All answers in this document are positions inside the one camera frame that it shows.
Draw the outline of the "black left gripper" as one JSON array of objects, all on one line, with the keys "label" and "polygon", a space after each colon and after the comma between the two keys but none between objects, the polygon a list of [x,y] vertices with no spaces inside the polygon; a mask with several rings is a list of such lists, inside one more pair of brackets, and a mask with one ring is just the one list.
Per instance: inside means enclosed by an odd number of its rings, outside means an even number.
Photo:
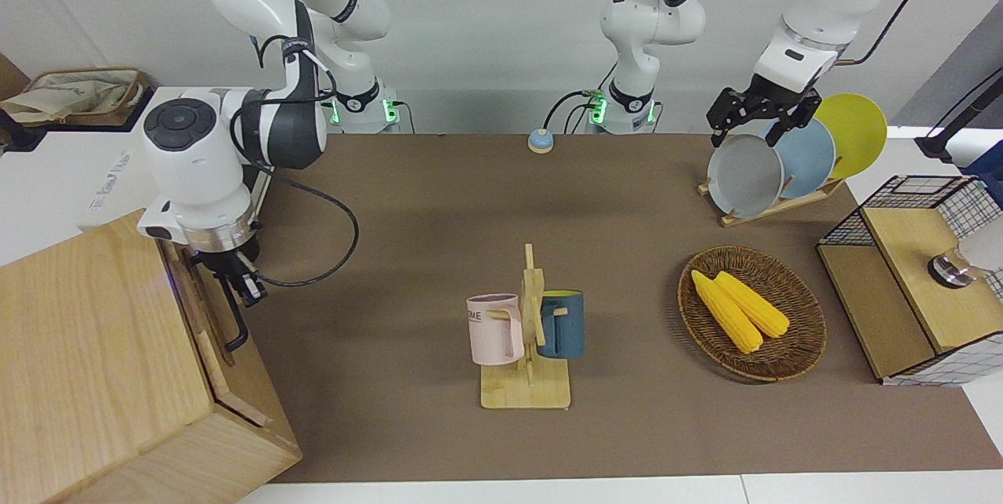
[{"label": "black left gripper", "polygon": [[721,90],[706,112],[712,129],[712,146],[720,147],[734,125],[755,119],[776,119],[766,133],[767,146],[775,147],[785,133],[807,125],[821,101],[823,97],[811,85],[803,91],[792,91],[755,73],[744,91]]}]

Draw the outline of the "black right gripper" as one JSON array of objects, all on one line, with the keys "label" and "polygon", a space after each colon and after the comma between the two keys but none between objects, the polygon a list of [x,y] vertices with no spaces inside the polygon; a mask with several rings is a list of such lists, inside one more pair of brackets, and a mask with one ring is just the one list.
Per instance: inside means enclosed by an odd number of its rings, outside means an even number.
[{"label": "black right gripper", "polygon": [[240,261],[237,254],[243,253],[250,262],[257,260],[260,255],[260,244],[243,244],[239,248],[226,252],[200,252],[196,251],[190,257],[190,265],[203,264],[215,275],[222,275],[223,279],[234,287],[244,306],[254,306],[268,296],[268,291],[254,275],[243,261]]}]

